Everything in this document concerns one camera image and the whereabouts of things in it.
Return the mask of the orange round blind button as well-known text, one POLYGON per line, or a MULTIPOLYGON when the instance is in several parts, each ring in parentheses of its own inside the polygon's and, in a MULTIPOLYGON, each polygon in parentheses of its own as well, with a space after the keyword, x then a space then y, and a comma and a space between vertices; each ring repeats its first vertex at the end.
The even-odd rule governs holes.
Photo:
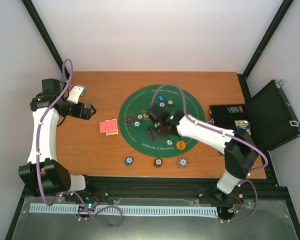
POLYGON ((187 144, 186 144, 184 141, 182 141, 182 140, 179 140, 179 141, 176 143, 176 148, 177 148, 178 150, 185 150, 186 147, 187 147, 187 144))

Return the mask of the red playing card deck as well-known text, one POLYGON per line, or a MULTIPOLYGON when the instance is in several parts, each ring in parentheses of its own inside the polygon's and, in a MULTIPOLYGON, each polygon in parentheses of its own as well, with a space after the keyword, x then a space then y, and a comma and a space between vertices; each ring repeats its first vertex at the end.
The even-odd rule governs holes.
POLYGON ((117 119, 108 119, 99 123, 99 132, 106 133, 111 131, 118 131, 117 119))

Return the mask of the blue round blind button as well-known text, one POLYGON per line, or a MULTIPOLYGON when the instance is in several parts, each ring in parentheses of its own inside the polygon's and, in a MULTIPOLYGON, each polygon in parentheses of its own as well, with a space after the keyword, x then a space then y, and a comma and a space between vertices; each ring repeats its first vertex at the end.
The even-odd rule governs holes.
POLYGON ((158 95, 157 97, 158 102, 165 102, 166 101, 166 96, 165 95, 158 95))

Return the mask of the brown poker chip stack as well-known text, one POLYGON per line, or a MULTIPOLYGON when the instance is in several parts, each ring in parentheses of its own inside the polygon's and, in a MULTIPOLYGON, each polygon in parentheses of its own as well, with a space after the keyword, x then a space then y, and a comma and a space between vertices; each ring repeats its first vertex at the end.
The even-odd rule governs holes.
POLYGON ((160 168, 163 165, 163 160, 161 158, 157 158, 154 160, 153 164, 156 168, 160 168))

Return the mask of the black triangular dealer button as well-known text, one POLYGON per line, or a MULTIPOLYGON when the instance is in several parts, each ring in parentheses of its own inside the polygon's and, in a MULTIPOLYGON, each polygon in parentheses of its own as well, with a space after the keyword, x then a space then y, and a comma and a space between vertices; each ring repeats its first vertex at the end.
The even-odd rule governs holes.
POLYGON ((125 116, 124 121, 132 125, 134 123, 134 114, 125 116))

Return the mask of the blue white chip stack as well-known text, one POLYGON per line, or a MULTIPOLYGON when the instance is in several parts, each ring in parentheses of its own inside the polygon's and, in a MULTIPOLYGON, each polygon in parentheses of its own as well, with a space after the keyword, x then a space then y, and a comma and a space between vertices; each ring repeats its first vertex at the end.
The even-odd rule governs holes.
POLYGON ((188 160, 184 157, 180 158, 177 162, 177 167, 179 169, 184 169, 187 167, 187 165, 188 165, 188 160))

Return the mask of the teal poker chip stack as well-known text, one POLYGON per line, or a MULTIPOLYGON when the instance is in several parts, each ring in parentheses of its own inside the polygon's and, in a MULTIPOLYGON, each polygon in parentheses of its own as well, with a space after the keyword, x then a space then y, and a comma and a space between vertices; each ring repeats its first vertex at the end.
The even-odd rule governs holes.
POLYGON ((133 163, 134 163, 134 158, 131 156, 126 157, 124 160, 124 164, 126 166, 131 166, 133 163))

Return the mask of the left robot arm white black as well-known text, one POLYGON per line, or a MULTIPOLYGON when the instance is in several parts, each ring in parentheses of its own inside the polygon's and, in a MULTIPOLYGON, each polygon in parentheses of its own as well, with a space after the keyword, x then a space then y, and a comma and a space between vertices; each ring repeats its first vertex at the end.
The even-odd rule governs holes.
POLYGON ((82 201, 93 198, 94 188, 85 175, 73 175, 57 160, 56 136, 61 117, 89 120, 97 111, 92 104, 79 101, 85 86, 71 89, 57 79, 41 82, 42 91, 30 102, 33 117, 32 146, 27 163, 18 169, 25 186, 35 196, 74 191, 82 201))

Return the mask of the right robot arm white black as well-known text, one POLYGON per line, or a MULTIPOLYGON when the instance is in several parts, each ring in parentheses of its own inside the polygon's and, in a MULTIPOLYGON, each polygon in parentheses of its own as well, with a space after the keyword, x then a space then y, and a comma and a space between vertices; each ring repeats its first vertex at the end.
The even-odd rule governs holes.
POLYGON ((206 144, 224 155, 225 170, 216 184, 217 193, 224 196, 243 183, 252 172, 257 158, 262 155, 245 129, 220 128, 181 110, 170 113, 158 104, 153 104, 146 114, 153 122, 147 130, 152 141, 170 136, 185 137, 206 144))

